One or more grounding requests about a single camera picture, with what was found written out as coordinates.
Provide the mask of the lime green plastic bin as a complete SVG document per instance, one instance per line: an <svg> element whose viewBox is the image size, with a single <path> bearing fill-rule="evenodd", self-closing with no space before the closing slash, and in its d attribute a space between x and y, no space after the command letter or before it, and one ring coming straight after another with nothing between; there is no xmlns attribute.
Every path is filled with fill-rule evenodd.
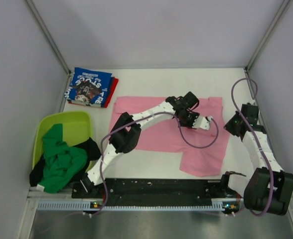
<svg viewBox="0 0 293 239"><path fill-rule="evenodd" d="M32 166L35 166L43 154L42 137L55 124L63 127L63 141L68 146L78 145L88 138L93 138L91 116L85 111L62 112L49 115L41 120L36 132Z"/></svg>

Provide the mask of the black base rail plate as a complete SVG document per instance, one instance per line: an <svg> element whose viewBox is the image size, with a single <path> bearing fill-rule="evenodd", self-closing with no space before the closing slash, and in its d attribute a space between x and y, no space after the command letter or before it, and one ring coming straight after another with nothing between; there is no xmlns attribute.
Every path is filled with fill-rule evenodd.
<svg viewBox="0 0 293 239"><path fill-rule="evenodd" d="M107 200L107 206L204 206L213 199L230 199L239 203L242 197L226 188L220 180L195 179L116 179L105 180L86 193L81 183L75 183L73 199Z"/></svg>

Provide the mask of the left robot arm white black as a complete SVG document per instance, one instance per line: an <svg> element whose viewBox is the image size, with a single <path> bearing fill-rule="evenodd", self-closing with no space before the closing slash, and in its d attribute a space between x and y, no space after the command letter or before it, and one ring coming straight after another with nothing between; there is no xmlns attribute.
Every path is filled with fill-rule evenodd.
<svg viewBox="0 0 293 239"><path fill-rule="evenodd" d="M104 182L103 172L113 160L136 148L143 130L170 119L176 119L179 128L193 128L199 114L192 110L198 105L199 99L188 92L184 97L168 97L157 106L140 113L122 113L111 132L101 140L101 146L108 140L106 148L101 149L101 157L80 180L83 192L91 198L99 194L99 184Z"/></svg>

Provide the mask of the green t shirt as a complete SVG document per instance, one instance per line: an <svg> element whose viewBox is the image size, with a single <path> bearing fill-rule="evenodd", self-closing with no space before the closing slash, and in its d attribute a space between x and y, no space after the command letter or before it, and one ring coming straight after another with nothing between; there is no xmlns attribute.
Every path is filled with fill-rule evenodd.
<svg viewBox="0 0 293 239"><path fill-rule="evenodd" d="M68 146L63 140L63 125L55 124L42 137L45 166L37 189L54 194L86 168L88 155L84 149Z"/></svg>

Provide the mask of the pink t shirt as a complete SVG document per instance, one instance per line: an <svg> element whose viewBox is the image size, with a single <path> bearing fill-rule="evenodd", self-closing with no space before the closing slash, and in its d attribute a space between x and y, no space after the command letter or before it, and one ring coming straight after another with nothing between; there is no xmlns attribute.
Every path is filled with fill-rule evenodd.
<svg viewBox="0 0 293 239"><path fill-rule="evenodd" d="M212 116L215 123L209 130L177 126L173 119L151 126L141 133L138 150L182 153L180 170L193 176L220 174L229 141L224 129L221 97L200 98L195 109L202 116Z"/></svg>

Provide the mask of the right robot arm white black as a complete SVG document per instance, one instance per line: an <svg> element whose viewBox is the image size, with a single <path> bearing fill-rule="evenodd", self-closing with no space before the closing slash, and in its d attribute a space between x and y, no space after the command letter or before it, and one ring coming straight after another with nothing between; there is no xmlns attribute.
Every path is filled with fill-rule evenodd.
<svg viewBox="0 0 293 239"><path fill-rule="evenodd" d="M265 128L258 124L259 109L250 103L225 124L229 133L241 139L254 172L251 176L227 171L222 175L220 192L231 197L236 192L244 199L246 209L283 216L293 193L293 174L284 172L268 144Z"/></svg>

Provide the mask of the folded red t shirt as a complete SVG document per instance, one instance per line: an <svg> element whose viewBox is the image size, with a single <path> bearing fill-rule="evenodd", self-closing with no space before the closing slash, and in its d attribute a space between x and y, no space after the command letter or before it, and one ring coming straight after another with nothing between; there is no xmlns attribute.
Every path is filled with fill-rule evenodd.
<svg viewBox="0 0 293 239"><path fill-rule="evenodd" d="M110 81L110 86L108 88L108 94L107 94L107 98L105 100L105 103L104 103L104 108L107 108L110 101L111 101L111 98L115 92L115 89L117 87L117 84L119 82L119 79L118 78L115 78L115 77L112 77L111 78L111 81Z"/></svg>

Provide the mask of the black t shirt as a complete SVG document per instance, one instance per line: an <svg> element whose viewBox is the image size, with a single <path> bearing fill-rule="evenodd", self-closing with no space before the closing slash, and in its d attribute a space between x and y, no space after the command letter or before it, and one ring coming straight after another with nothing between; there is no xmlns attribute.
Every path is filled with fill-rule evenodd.
<svg viewBox="0 0 293 239"><path fill-rule="evenodd" d="M77 173L75 173L67 184L79 181L82 178L82 175L86 172L91 161L98 160L101 156L101 152L98 148L98 145L92 138L88 138L86 141L78 145L74 145L74 147L80 148L86 151L87 161L84 167L81 170L79 170ZM29 175L29 183L31 187L37 186L37 184L41 181L43 177L44 167L45 167L45 160L42 154L39 161L36 163L36 165L34 166L33 170L31 171Z"/></svg>

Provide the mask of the folded blue printed t shirt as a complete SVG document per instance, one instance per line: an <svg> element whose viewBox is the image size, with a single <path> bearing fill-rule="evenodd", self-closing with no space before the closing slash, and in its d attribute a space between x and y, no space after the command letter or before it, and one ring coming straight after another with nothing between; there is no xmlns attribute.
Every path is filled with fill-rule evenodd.
<svg viewBox="0 0 293 239"><path fill-rule="evenodd" d="M112 73L76 67L64 98L72 104L106 108L114 80Z"/></svg>

